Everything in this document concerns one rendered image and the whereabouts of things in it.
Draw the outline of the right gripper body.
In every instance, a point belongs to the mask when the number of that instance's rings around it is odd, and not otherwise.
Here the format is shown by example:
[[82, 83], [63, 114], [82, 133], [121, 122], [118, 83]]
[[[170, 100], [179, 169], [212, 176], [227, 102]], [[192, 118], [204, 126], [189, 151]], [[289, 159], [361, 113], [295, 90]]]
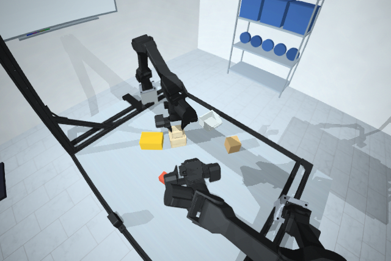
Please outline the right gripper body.
[[[206, 167], [206, 171], [203, 171], [203, 174], [204, 174], [204, 178], [209, 177], [210, 182], [220, 180], [221, 179], [221, 167], [218, 163], [209, 164]], [[168, 174], [164, 174], [163, 177], [164, 177], [165, 187], [167, 187], [167, 185], [169, 183], [176, 184], [176, 185], [186, 185], [187, 187], [191, 187], [192, 189], [195, 188], [196, 186], [200, 186], [200, 185], [206, 186], [205, 181], [200, 182], [200, 180], [194, 181], [194, 184], [189, 185], [185, 182], [185, 178], [178, 178], [177, 175], [175, 175], [175, 173], [173, 173], [173, 172], [168, 173]]]

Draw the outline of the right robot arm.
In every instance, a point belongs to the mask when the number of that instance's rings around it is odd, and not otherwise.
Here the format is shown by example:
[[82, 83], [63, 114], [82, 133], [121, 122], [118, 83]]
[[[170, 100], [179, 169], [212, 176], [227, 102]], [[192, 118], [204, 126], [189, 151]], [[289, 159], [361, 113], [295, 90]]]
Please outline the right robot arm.
[[[189, 185], [197, 180], [205, 181], [198, 158], [185, 160], [178, 168]], [[325, 249], [313, 233], [309, 227], [312, 211], [289, 201], [283, 206], [282, 229], [295, 237], [299, 246], [295, 250], [278, 246], [242, 222], [233, 208], [223, 198], [210, 194], [206, 186], [192, 189], [169, 183], [164, 192], [164, 205], [187, 209], [187, 218], [192, 223], [223, 235], [253, 261], [347, 261], [340, 254]], [[200, 212], [199, 217], [196, 217], [197, 212]]]

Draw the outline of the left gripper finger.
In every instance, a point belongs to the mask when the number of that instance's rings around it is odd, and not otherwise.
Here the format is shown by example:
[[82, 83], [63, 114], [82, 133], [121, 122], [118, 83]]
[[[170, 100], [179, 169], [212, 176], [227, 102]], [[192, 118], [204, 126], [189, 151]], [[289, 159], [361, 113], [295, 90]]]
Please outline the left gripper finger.
[[172, 127], [171, 127], [171, 124], [170, 124], [170, 123], [169, 123], [169, 125], [164, 126], [164, 128], [168, 128], [168, 129], [172, 132]]
[[184, 120], [181, 121], [181, 129], [183, 130], [187, 124], [190, 124], [190, 121], [184, 122]]

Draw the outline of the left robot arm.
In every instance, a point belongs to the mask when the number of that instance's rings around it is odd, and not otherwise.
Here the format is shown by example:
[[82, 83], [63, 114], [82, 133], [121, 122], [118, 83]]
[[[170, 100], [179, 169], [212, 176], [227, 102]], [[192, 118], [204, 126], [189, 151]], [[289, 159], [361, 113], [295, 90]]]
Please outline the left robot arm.
[[[148, 67], [149, 58], [161, 79], [161, 90], [168, 101], [164, 101], [164, 109], [168, 109], [169, 113], [170, 108], [184, 121], [189, 121], [194, 117], [196, 111], [185, 100], [185, 98], [188, 97], [187, 90], [178, 76], [169, 70], [157, 49], [155, 41], [152, 40], [153, 37], [148, 36], [147, 34], [132, 39], [131, 45], [137, 52], [139, 64], [139, 67], [136, 70], [136, 79], [142, 84], [142, 91], [153, 88], [152, 83], [150, 82], [152, 70]], [[179, 94], [181, 91], [183, 91], [183, 93]]]

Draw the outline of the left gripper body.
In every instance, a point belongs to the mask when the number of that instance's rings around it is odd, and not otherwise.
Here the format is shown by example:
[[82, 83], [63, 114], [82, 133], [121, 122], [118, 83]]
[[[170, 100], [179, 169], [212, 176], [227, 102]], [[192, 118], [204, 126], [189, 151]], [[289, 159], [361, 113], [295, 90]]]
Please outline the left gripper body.
[[[179, 120], [183, 120], [174, 110], [171, 110], [169, 108], [169, 116], [168, 117], [163, 117], [163, 114], [160, 114], [160, 115], [155, 115], [155, 125], [156, 125], [156, 128], [162, 128], [164, 126], [167, 126], [169, 125], [169, 122], [175, 122], [175, 121], [179, 121]], [[190, 122], [197, 122], [198, 121], [198, 117], [197, 117], [197, 113], [195, 112], [195, 115], [194, 117], [189, 120]]]

